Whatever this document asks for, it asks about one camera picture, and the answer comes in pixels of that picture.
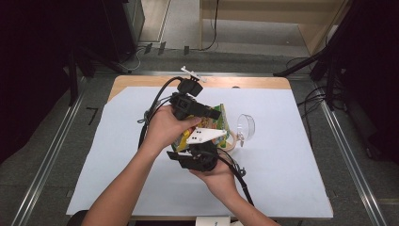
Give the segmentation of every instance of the wrist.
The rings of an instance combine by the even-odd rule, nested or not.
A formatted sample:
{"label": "wrist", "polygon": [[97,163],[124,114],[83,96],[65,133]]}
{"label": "wrist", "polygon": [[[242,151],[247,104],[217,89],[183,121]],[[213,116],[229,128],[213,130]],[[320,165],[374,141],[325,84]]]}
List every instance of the wrist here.
{"label": "wrist", "polygon": [[162,149],[156,148],[156,146],[150,143],[143,142],[141,147],[137,150],[136,155],[149,161],[155,161],[161,151]]}

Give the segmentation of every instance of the black equipment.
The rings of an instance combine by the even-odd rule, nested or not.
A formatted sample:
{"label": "black equipment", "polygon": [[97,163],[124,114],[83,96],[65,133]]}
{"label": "black equipment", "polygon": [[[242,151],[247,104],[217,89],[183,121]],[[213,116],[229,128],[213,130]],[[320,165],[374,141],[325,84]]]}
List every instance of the black equipment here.
{"label": "black equipment", "polygon": [[[214,120],[219,119],[220,111],[212,109],[210,106],[200,104],[196,100],[187,95],[187,93],[198,96],[202,91],[202,86],[198,83],[199,79],[191,76],[190,79],[184,79],[177,90],[173,92],[170,98],[170,103],[174,109],[174,116],[178,120],[184,120],[189,115],[197,117],[211,118]],[[210,171],[213,170],[217,163],[217,147],[212,141],[207,141],[201,144],[190,144],[188,150],[183,153],[189,152],[189,155],[179,155],[175,152],[168,152],[171,160],[179,161],[184,169]]]}
{"label": "black equipment", "polygon": [[[165,88],[174,80],[180,80],[181,83],[177,87],[179,92],[174,92],[170,97],[169,101],[174,109],[174,115],[178,120],[184,120],[189,115],[194,115],[197,117],[207,117],[214,120],[217,120],[220,117],[221,112],[212,109],[210,106],[203,105],[197,103],[194,98],[187,95],[191,94],[193,96],[198,96],[202,91],[202,86],[198,83],[199,79],[196,76],[193,76],[190,73],[190,79],[182,79],[181,77],[173,77],[169,79],[163,87],[159,90],[155,99],[152,102],[152,106],[148,111],[144,113],[144,119],[138,122],[145,122],[143,128],[141,130],[140,140],[138,141],[138,148],[141,146],[141,143],[144,140],[144,136],[147,132],[147,127],[151,122],[152,116],[155,114],[156,110],[162,106],[162,104],[157,105],[159,103],[158,99],[161,96],[162,92]],[[183,169],[189,170],[197,170],[197,171],[211,171],[215,168],[217,164],[217,160],[222,161],[224,164],[229,166],[229,169],[240,182],[241,187],[243,188],[244,194],[247,197],[247,200],[250,204],[253,204],[253,201],[249,195],[249,191],[247,188],[247,184],[243,180],[243,176],[246,174],[244,169],[240,169],[238,164],[234,162],[231,156],[228,153],[225,153],[226,156],[229,157],[231,162],[219,156],[216,145],[212,142],[212,140],[198,143],[198,144],[190,144],[188,149],[180,151],[180,153],[189,153],[189,154],[179,154],[175,152],[168,152],[168,156],[171,160],[179,161],[180,165]]]}
{"label": "black equipment", "polygon": [[287,76],[317,60],[311,79],[327,78],[327,104],[333,110],[332,90],[339,77],[346,93],[348,114],[373,159],[390,158],[399,164],[399,4],[352,1],[328,45],[294,67],[275,73]]}

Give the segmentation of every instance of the fingers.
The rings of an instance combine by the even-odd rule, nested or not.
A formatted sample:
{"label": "fingers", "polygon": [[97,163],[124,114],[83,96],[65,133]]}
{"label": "fingers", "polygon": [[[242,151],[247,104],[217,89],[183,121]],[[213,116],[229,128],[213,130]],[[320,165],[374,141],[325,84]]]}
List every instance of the fingers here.
{"label": "fingers", "polygon": [[184,130],[196,126],[198,123],[200,123],[200,121],[201,121],[201,118],[199,118],[199,117],[193,117],[193,118],[186,119],[186,120],[182,121]]}

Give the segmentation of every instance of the power cord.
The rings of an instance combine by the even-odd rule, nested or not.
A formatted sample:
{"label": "power cord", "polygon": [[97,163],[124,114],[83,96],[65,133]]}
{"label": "power cord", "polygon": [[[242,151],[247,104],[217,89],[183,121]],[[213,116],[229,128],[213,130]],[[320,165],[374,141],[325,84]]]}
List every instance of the power cord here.
{"label": "power cord", "polygon": [[206,153],[206,152],[201,152],[201,154],[210,155],[210,156],[216,157],[217,159],[222,161],[224,164],[226,164],[229,167],[229,169],[231,170],[232,174],[234,174],[234,176],[237,178],[237,180],[240,183],[241,187],[243,188],[244,194],[247,197],[247,201],[251,205],[255,206],[253,204],[252,198],[250,197],[250,194],[249,194],[249,191],[248,191],[248,187],[247,187],[247,183],[244,181],[244,179],[241,176],[240,172],[235,168],[235,166],[233,164],[229,163],[225,158],[221,157],[218,154]]}
{"label": "power cord", "polygon": [[172,83],[173,81],[175,81],[175,80],[183,81],[183,79],[182,79],[180,76],[170,78],[170,79],[164,84],[164,86],[161,87],[161,89],[159,90],[158,94],[156,95],[155,99],[154,99],[153,102],[152,102],[152,105],[151,105],[150,109],[144,113],[144,119],[143,119],[143,120],[140,120],[140,121],[137,121],[138,123],[144,122],[144,125],[143,125],[143,127],[142,127],[142,129],[141,129],[141,133],[140,133],[140,139],[139,139],[139,141],[138,141],[138,148],[140,148],[141,144],[142,144],[143,141],[144,141],[144,137],[146,136],[147,128],[148,128],[148,126],[149,126],[149,124],[150,124],[150,121],[151,121],[152,117],[153,117],[154,114],[156,113],[156,110],[159,109],[159,107],[158,107],[158,108],[156,108],[156,110],[154,110],[155,107],[156,107],[156,104],[158,103],[159,97],[162,95],[162,93],[163,93],[164,90],[167,88],[167,86],[168,86],[170,83]]}

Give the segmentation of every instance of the black cable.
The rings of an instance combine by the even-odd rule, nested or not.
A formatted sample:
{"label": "black cable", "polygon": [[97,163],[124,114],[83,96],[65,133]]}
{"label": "black cable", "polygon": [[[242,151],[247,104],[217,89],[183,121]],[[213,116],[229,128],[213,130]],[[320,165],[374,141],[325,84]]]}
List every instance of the black cable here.
{"label": "black cable", "polygon": [[309,123],[309,118],[308,118],[308,114],[306,114],[307,112],[307,107],[306,107],[306,102],[308,102],[308,99],[311,97],[311,94],[316,92],[318,89],[323,89],[325,87],[318,87],[314,90],[312,90],[306,97],[305,97],[305,102],[303,103],[304,105],[304,112],[305,112],[305,123],[308,126],[308,137],[309,137],[309,143],[311,144],[311,148],[313,148],[313,141],[312,141],[312,137],[311,137],[311,124]]}
{"label": "black cable", "polygon": [[211,45],[209,45],[208,47],[204,48],[204,49],[200,49],[201,51],[207,51],[209,50],[215,43],[216,40],[216,36],[217,36],[217,32],[216,32],[216,25],[217,25],[217,12],[219,9],[219,0],[216,1],[216,12],[215,12],[215,29],[214,29],[214,40],[212,41]]}
{"label": "black cable", "polygon": [[317,102],[316,102],[313,106],[311,106],[311,107],[301,116],[301,118],[302,118],[302,119],[305,118],[307,115],[309,115],[310,113],[312,113],[312,111],[316,110],[317,107],[318,107],[325,99],[326,99],[326,98],[319,98],[319,99],[317,100]]}
{"label": "black cable", "polygon": [[163,87],[161,87],[161,89],[159,90],[158,94],[156,95],[155,99],[152,102],[152,106],[150,107],[150,109],[148,110],[148,112],[146,112],[144,114],[144,125],[143,128],[141,128],[141,133],[140,133],[140,139],[138,140],[138,148],[140,148],[141,144],[144,141],[144,137],[146,136],[147,133],[147,128],[150,124],[149,118],[148,118],[148,114],[150,114],[150,116],[152,116],[152,114],[154,114],[155,112],[153,112],[153,109],[156,106],[156,103],[158,102],[159,97],[161,96],[162,92],[164,92],[165,88],[173,81],[175,80],[180,80],[183,81],[183,79],[178,76],[178,77],[172,77],[170,78]]}
{"label": "black cable", "polygon": [[221,148],[218,148],[218,150],[220,150],[221,152],[223,152],[232,162],[234,168],[238,171],[237,165],[235,164],[235,160],[231,157],[231,155],[229,155],[226,151],[224,151]]}
{"label": "black cable", "polygon": [[292,61],[294,61],[294,60],[296,60],[296,59],[306,59],[306,58],[307,58],[307,57],[295,57],[295,58],[292,58],[292,59],[288,60],[288,61],[285,63],[285,68],[288,70],[288,65],[289,65]]}
{"label": "black cable", "polygon": [[159,108],[161,106],[163,106],[166,102],[170,101],[170,98],[167,98],[162,104],[160,104],[159,106],[156,107],[156,109],[153,111],[153,113],[151,114],[151,116],[149,117],[149,121],[152,120],[153,116],[155,115],[155,113],[159,110]]}
{"label": "black cable", "polygon": [[240,175],[240,173],[237,171],[237,169],[235,169],[233,164],[229,163],[226,159],[224,159],[223,157],[219,156],[218,154],[206,153],[206,152],[200,152],[200,153],[216,157],[220,161],[222,161],[224,164],[226,164],[229,167],[229,169],[231,170],[232,174],[234,174],[234,176],[237,178],[237,180],[240,183],[241,187],[243,188],[244,194],[246,195],[247,201],[249,202],[249,204],[255,206],[253,204],[252,198],[250,197],[250,194],[249,194],[249,191],[248,191],[248,187],[247,187],[247,183],[244,181],[243,177]]}
{"label": "black cable", "polygon": [[[307,102],[308,102],[308,101],[315,101],[315,100],[321,98],[322,96],[326,96],[326,95],[325,95],[325,94],[318,94],[318,95],[312,96],[311,98],[309,98],[309,99],[307,100]],[[296,106],[301,106],[301,105],[303,105],[303,104],[305,104],[305,101],[297,103]]]}

